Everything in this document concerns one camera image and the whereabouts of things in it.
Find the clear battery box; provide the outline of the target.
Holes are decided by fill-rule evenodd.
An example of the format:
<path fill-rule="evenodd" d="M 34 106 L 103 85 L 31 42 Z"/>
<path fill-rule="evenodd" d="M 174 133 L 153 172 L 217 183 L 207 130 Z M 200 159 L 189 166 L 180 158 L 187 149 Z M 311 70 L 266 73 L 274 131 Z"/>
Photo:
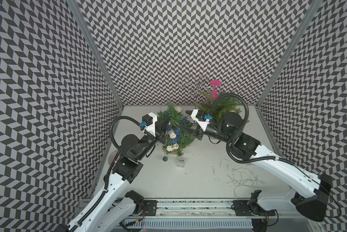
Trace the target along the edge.
<path fill-rule="evenodd" d="M 185 168 L 185 164 L 186 164 L 185 159 L 180 159 L 180 158 L 178 158 L 175 163 L 175 165 L 179 168 Z"/>

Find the thin wire fairy light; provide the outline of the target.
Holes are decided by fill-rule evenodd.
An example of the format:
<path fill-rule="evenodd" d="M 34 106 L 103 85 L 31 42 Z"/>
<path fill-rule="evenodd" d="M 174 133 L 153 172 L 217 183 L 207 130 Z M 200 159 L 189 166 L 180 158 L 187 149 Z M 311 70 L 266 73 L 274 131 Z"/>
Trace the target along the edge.
<path fill-rule="evenodd" d="M 250 169 L 236 167 L 234 162 L 222 159 L 217 166 L 211 167 L 216 182 L 230 188 L 233 196 L 241 198 L 242 191 L 255 189 L 265 184 L 265 181 L 255 175 Z"/>

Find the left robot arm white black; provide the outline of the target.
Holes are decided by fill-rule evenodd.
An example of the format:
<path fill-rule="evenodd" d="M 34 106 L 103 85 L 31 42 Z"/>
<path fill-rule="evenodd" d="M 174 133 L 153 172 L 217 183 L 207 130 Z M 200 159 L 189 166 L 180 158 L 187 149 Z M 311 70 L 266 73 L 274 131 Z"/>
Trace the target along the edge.
<path fill-rule="evenodd" d="M 128 134 L 119 145 L 113 135 L 114 125 L 128 120 L 144 133 L 142 138 Z M 110 125 L 109 136 L 117 148 L 112 164 L 104 177 L 104 187 L 90 203 L 67 225 L 58 225 L 56 232 L 110 232 L 130 215 L 142 212 L 144 197 L 129 191 L 117 206 L 113 203 L 131 185 L 143 167 L 141 160 L 151 154 L 157 142 L 163 142 L 168 119 L 158 120 L 154 113 L 142 117 L 142 121 L 127 116 L 117 117 Z"/>

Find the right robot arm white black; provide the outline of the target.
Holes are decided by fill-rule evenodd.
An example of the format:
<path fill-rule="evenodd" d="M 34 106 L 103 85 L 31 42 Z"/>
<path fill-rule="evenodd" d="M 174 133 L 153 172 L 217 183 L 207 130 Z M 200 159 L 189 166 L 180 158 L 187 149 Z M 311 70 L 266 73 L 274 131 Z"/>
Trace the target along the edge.
<path fill-rule="evenodd" d="M 242 104 L 245 109 L 243 117 L 230 111 L 220 121 L 215 119 L 215 106 L 226 98 L 235 98 Z M 182 128 L 192 137 L 201 140 L 206 135 L 224 142 L 226 153 L 234 162 L 254 164 L 288 184 L 289 190 L 282 193 L 254 191 L 244 204 L 247 207 L 246 213 L 267 217 L 277 215 L 279 210 L 297 211 L 307 219 L 322 222 L 327 218 L 328 204 L 332 200 L 337 205 L 338 213 L 330 217 L 339 218 L 342 215 L 342 207 L 331 193 L 333 178 L 330 175 L 306 171 L 243 132 L 249 118 L 249 107 L 238 94 L 226 93 L 219 96 L 208 113 L 193 109 L 187 110 L 186 114 L 197 123 L 195 129 Z"/>

